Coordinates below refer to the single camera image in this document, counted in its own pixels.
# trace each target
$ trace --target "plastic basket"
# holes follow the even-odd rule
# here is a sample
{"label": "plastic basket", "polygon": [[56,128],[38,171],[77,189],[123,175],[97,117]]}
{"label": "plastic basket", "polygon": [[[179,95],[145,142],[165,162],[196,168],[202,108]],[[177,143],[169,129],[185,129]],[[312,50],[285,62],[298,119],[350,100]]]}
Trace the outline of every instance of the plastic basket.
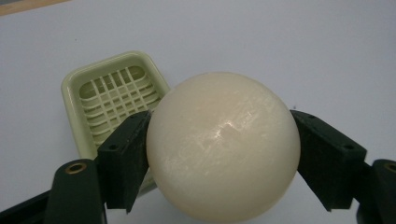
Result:
{"label": "plastic basket", "polygon": [[[153,110],[169,91],[150,57],[129,51],[81,67],[64,78],[64,104],[81,158],[97,148],[130,115]],[[148,173],[143,188],[153,185]]]}

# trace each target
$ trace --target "wooden edge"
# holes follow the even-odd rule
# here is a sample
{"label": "wooden edge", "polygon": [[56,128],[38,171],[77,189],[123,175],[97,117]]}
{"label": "wooden edge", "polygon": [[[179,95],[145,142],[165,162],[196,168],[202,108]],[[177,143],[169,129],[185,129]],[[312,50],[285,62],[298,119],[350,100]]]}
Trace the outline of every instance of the wooden edge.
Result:
{"label": "wooden edge", "polygon": [[18,2],[4,4],[0,6],[0,16],[22,12],[38,7],[46,7],[67,1],[70,0],[21,0]]}

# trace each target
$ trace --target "white tabletop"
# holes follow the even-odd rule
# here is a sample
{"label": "white tabletop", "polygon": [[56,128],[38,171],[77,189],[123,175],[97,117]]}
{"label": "white tabletop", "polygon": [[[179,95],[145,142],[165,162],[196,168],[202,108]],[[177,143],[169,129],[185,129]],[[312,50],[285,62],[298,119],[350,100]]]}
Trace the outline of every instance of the white tabletop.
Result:
{"label": "white tabletop", "polygon": [[[127,50],[151,56],[171,87],[196,74],[258,79],[296,108],[396,160],[396,2],[74,0],[0,17],[0,211],[50,189],[78,159],[61,95],[72,70]],[[246,223],[356,223],[327,213],[296,175]],[[109,223],[201,223],[155,189]]]}

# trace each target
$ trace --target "light green plastic basket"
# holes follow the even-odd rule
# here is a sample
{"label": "light green plastic basket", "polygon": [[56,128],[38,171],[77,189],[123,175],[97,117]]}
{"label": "light green plastic basket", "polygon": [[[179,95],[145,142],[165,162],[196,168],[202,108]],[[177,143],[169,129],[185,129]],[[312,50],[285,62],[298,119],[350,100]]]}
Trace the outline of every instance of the light green plastic basket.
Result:
{"label": "light green plastic basket", "polygon": [[[81,67],[64,78],[62,94],[81,158],[97,148],[130,115],[153,110],[169,86],[150,57],[129,51]],[[148,173],[142,189],[153,184]]]}

